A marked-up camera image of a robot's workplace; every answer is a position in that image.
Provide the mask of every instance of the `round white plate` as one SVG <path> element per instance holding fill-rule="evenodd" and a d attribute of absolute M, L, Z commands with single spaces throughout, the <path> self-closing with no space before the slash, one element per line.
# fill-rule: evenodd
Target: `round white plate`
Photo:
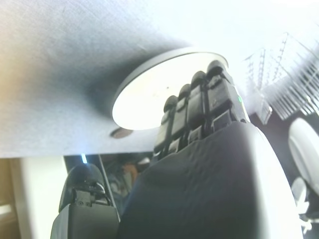
<path fill-rule="evenodd" d="M 122 128 L 141 130 L 160 126 L 163 107 L 171 95 L 191 82 L 197 71 L 206 72 L 213 60 L 226 68 L 216 53 L 183 48 L 159 55 L 142 64 L 120 85 L 113 104 L 113 120 Z"/>

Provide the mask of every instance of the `back of robotic hand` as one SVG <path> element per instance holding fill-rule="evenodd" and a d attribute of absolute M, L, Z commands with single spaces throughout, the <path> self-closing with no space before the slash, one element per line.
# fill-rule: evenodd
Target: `back of robotic hand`
<path fill-rule="evenodd" d="M 155 158 L 117 238 L 303 238 L 280 163 L 219 61 L 168 98 Z"/>

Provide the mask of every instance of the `blue light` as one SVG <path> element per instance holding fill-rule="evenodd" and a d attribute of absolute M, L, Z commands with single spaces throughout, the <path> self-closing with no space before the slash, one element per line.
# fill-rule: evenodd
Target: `blue light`
<path fill-rule="evenodd" d="M 86 160 L 86 156 L 84 153 L 81 153 L 81 157 L 82 157 L 82 162 L 83 163 L 88 163 L 88 161 Z"/>

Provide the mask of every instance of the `wire rack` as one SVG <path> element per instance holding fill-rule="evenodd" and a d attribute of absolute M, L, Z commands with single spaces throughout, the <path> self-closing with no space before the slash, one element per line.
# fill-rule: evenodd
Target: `wire rack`
<path fill-rule="evenodd" d="M 280 43 L 260 49 L 244 60 L 245 99 L 266 124 L 272 111 L 282 120 L 301 111 L 319 115 L 319 26 L 309 25 L 294 37 L 285 33 Z"/>

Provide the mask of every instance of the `white wall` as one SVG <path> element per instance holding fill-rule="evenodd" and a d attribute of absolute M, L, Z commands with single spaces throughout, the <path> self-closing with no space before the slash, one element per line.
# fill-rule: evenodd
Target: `white wall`
<path fill-rule="evenodd" d="M 13 159 L 11 170 L 21 239 L 49 239 L 67 177 L 63 156 Z"/>

